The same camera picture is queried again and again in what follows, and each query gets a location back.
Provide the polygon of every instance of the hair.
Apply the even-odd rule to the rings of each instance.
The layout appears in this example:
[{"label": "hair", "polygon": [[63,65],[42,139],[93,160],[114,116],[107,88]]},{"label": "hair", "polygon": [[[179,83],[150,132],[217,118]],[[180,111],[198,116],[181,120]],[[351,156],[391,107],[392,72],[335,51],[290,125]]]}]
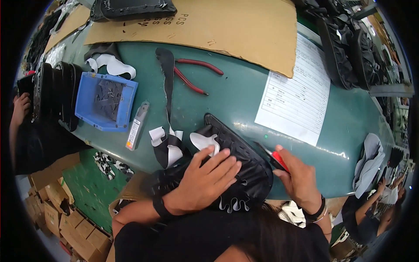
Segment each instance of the hair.
[{"label": "hair", "polygon": [[401,203],[399,201],[397,201],[396,204],[392,205],[390,208],[393,209],[393,213],[391,214],[391,221],[385,228],[385,231],[392,229],[394,225],[397,224],[401,215]]},{"label": "hair", "polygon": [[252,243],[240,243],[249,261],[314,261],[315,250],[303,228],[279,218],[281,209],[264,203],[256,212],[254,222],[259,225],[260,235]]}]

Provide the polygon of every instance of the hand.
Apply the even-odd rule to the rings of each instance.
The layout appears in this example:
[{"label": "hand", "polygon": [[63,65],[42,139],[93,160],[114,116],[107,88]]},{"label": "hand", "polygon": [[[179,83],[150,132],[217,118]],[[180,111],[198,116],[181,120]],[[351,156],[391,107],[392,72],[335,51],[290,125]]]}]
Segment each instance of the hand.
[{"label": "hand", "polygon": [[381,193],[384,191],[384,189],[385,189],[385,178],[383,178],[383,181],[378,182],[377,193],[379,195],[381,195]]},{"label": "hand", "polygon": [[275,151],[282,157],[290,173],[276,169],[274,174],[281,179],[287,194],[297,205],[308,214],[315,214],[321,207],[315,168],[304,164],[280,145],[275,147]]},{"label": "hand", "polygon": [[14,109],[12,115],[12,123],[19,126],[22,124],[24,117],[29,112],[31,106],[31,100],[29,99],[29,93],[23,93],[20,97],[15,96],[13,99]]},{"label": "hand", "polygon": [[171,214],[183,215],[202,210],[237,181],[234,177],[240,171],[241,162],[234,156],[229,157],[229,149],[220,151],[200,167],[213,151],[214,146],[211,145],[196,153],[179,186],[163,197]]}]

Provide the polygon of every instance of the gray cloth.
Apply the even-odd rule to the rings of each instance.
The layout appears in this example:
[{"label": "gray cloth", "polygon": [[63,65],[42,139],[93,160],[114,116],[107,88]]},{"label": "gray cloth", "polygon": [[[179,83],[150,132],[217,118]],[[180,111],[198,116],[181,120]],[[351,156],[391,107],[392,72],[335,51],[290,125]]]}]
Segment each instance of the gray cloth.
[{"label": "gray cloth", "polygon": [[380,139],[376,134],[369,133],[364,140],[364,155],[355,166],[352,187],[357,198],[360,198],[371,185],[384,157]]}]

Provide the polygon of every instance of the person's left hand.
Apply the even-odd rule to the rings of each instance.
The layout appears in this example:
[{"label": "person's left hand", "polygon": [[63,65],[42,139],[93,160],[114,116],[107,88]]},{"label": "person's left hand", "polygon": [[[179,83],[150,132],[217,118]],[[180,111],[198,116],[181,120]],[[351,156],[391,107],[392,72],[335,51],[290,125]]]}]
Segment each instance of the person's left hand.
[{"label": "person's left hand", "polygon": [[23,119],[29,112],[29,107],[31,106],[31,100],[29,99],[29,93],[23,93],[20,97],[15,96],[13,99],[13,115],[12,123],[17,126],[21,125]]},{"label": "person's left hand", "polygon": [[237,179],[241,162],[230,156],[230,150],[224,149],[201,163],[214,151],[211,145],[192,158],[179,186],[163,197],[164,206],[173,215],[183,215],[199,211],[214,202]]}]

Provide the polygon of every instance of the red pliers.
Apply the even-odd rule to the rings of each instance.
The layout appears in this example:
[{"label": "red pliers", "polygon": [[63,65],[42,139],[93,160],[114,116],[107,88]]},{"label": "red pliers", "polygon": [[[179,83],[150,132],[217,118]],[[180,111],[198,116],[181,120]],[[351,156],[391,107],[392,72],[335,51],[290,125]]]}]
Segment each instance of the red pliers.
[{"label": "red pliers", "polygon": [[[224,75],[224,72],[221,71],[220,69],[216,68],[215,66],[213,66],[212,64],[209,64],[207,62],[203,62],[203,61],[198,61],[198,60],[191,60],[191,59],[183,59],[183,58],[179,58],[176,59],[176,63],[181,63],[181,64],[193,64],[193,65],[200,65],[200,66],[204,66],[206,68],[211,69],[212,71],[216,72],[219,75]],[[203,94],[208,96],[209,94],[207,92],[205,92],[202,89],[197,88],[196,86],[194,86],[194,84],[191,83],[191,81],[189,81],[183,74],[181,71],[179,71],[178,68],[176,68],[175,66],[175,74],[180,77],[185,84],[192,90],[194,90],[197,93]]]}]

